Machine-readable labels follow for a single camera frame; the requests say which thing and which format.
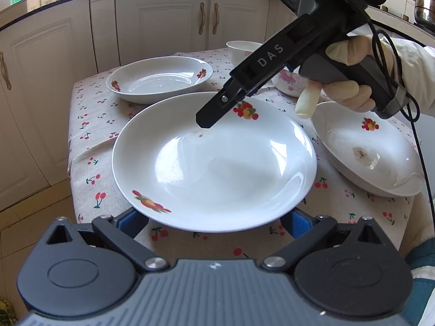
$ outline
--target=table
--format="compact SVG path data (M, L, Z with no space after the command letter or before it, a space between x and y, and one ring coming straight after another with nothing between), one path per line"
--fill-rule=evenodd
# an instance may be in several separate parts
M205 91L218 91L229 78L232 64L227 49L204 52L177 53L208 62L214 73ZM68 173L73 202L79 223L91 222L101 214L116 216L130 208L119 192L112 174L112 147L122 128L138 112L146 108L126 102L110 92L106 71L84 79L73 86L70 110ZM303 87L295 76L294 89ZM374 196L343 177L326 159L326 152L316 136L310 120L298 118L294 112L296 99L275 87L262 88L254 97L286 113L307 133L317 154L318 170L312 190L298 207L310 215L328 214L338 222L356 223L364 215L371 215L399 248L413 197L384 198ZM412 132L400 121L389 122L414 145ZM279 220L237 233L203 234L181 231L151 221L136 240L171 262L177 258L254 258L262 260L292 241Z

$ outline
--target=black cable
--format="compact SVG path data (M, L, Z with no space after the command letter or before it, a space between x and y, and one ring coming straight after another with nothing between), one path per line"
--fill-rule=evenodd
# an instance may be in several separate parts
M406 88L405 83L403 82L403 77L402 77L401 58L399 57L399 54L397 53L396 47L394 46L394 43L391 40L390 36L383 30L376 30L369 15L367 15L367 13L365 11L363 13L366 15L368 26L370 27L370 29L373 33L373 37L371 39L371 47L373 49L373 56L375 58L376 63L378 64L378 67L382 70L382 73L385 76L388 91L389 91L390 95L392 97L394 97L393 86L395 86L395 88L397 88L398 85L397 85L396 81L391 78L391 75L389 75L384 50L382 49L381 40L379 39L379 34L382 34L386 38L388 43L390 44L390 46L393 50L394 57L395 57L396 62L397 62L397 75L399 77L399 82L400 82L401 86ZM407 91L406 91L406 96L414 104L415 110L416 110L416 116L414 118L412 117L411 107L410 107L409 103L406 105L406 109L407 109L408 113L406 114L404 109L400 109L400 112L403 114L403 116L406 118L406 120L408 120L411 123L411 128L412 128L412 132L414 134L415 144L417 146L418 156L420 157L421 167L423 169L423 174L425 176L426 188L428 190L428 195L429 195L429 204L431 206L432 222L434 225L434 232L435 232L435 208L434 208L434 203L432 200L431 187L429 184L429 177L428 177L428 173L426 171L425 161L423 159L423 153L421 152L420 142L418 141L417 131L416 131L415 125L414 125L415 122L420 118L420 107L419 107L416 99L411 94L409 94Z

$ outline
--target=metal screw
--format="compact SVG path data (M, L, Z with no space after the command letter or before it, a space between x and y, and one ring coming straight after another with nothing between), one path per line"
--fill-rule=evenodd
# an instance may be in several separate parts
M269 256L264 259L263 263L267 267L280 268L285 265L285 260L281 256Z
M161 257L151 257L148 260L145 260L145 266L149 269L162 269L166 264L166 260Z

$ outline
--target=white sleeve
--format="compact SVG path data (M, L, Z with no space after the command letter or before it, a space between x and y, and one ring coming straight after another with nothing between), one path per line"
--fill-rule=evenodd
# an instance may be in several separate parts
M417 100L422 114L435 117L435 49L406 39L392 39L402 60L407 91Z

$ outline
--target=stainless steel pot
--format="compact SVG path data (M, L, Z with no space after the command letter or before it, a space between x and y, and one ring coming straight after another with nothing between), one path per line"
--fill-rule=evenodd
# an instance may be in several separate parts
M418 24L435 31L435 0L415 1L414 18Z

